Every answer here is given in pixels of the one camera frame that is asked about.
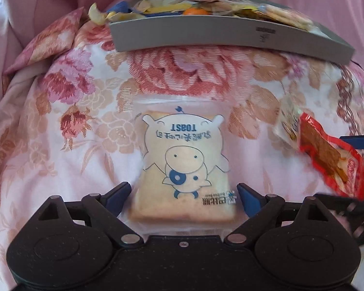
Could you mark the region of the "red spicy strip packet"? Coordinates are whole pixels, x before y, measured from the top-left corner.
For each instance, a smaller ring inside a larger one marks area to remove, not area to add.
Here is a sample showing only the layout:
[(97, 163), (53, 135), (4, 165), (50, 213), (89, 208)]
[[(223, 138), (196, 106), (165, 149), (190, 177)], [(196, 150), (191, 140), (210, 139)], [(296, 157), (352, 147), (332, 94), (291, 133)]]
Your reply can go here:
[(285, 96), (273, 128), (295, 150), (307, 154), (324, 183), (337, 194), (364, 199), (364, 159), (342, 139), (328, 135), (309, 113)]

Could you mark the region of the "toast bread cow packet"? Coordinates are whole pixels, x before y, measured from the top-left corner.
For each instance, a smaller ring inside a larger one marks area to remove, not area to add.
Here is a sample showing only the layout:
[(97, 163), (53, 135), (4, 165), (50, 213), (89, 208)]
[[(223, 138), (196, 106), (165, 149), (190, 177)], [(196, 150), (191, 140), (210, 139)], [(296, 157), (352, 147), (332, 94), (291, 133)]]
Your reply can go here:
[(128, 220), (144, 226), (226, 227), (237, 217), (224, 101), (169, 95), (133, 99), (142, 171)]

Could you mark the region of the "gold foil snack packet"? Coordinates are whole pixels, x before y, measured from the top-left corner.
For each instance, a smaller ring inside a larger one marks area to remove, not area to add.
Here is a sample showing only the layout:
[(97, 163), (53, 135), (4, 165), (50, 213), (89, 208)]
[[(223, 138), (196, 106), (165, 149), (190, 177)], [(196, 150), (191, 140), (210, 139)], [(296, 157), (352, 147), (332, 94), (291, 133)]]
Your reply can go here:
[(255, 20), (261, 20), (264, 18), (264, 14), (261, 13), (256, 7), (238, 8), (234, 11), (234, 15), (241, 18), (249, 18)]

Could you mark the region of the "small orange tangerine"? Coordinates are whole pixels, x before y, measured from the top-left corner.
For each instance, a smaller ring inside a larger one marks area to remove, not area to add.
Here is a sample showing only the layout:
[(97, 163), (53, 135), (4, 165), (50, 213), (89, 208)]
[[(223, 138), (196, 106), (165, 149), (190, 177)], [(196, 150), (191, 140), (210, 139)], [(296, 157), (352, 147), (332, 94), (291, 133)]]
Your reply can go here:
[(183, 11), (182, 15), (210, 15), (210, 13), (203, 8), (191, 7)]

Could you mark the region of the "round rice cracker packet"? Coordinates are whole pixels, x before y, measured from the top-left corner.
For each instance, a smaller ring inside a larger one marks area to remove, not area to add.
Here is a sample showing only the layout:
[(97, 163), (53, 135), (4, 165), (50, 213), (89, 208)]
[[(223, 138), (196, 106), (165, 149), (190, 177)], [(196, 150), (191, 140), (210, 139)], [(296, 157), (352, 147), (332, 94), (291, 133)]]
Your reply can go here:
[(316, 25), (307, 16), (294, 11), (293, 9), (276, 7), (274, 5), (261, 5), (258, 10), (264, 13), (266, 16), (298, 29), (310, 31)]

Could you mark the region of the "floral pink bedspread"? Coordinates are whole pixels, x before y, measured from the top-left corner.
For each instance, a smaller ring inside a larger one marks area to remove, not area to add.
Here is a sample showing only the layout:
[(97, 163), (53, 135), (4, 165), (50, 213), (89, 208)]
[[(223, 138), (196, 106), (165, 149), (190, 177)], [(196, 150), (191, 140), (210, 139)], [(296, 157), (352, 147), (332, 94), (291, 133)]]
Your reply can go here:
[(282, 99), (334, 136), (364, 132), (364, 70), (248, 47), (182, 46), (118, 53), (106, 26), (74, 11), (32, 41), (0, 102), (0, 290), (14, 287), (6, 250), (49, 197), (104, 193), (141, 170), (137, 95), (209, 98), (231, 106), (225, 126), (232, 185), (300, 200), (322, 176), (273, 132)]

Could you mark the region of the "grey cardboard tray box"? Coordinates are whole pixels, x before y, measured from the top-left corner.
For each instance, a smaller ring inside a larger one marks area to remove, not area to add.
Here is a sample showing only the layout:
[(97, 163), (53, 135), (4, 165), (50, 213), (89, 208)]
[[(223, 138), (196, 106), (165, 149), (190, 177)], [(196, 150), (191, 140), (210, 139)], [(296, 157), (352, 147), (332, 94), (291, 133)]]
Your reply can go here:
[[(306, 31), (265, 14), (261, 20), (234, 15), (238, 8), (265, 4), (291, 9), (265, 0), (133, 0), (110, 18), (108, 27), (118, 51), (229, 45), (295, 53), (338, 65), (352, 59), (353, 46), (313, 20), (316, 26)], [(182, 15), (191, 7), (203, 8), (210, 15)]]

